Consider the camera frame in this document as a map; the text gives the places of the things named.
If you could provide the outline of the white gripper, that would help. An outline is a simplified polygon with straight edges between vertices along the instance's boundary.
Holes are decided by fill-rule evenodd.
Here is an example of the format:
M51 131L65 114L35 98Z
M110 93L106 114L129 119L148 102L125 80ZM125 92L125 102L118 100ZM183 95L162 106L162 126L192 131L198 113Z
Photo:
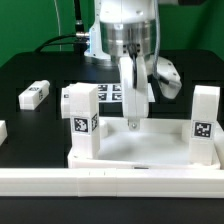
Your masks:
M122 90L123 116L128 120L130 130L140 129L140 120L148 116L148 81L144 58L139 56L137 65L137 86L134 86L133 61L130 57L121 57L119 72Z

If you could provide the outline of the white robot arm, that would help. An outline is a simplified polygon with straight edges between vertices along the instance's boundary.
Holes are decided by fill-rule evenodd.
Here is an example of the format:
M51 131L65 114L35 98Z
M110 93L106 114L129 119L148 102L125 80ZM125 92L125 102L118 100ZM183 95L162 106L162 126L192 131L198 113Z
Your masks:
M148 78L153 77L168 99L182 87L172 62L159 56L158 6L201 5L206 0L94 0L95 21L89 31L85 56L118 65L123 116L135 131L149 113Z

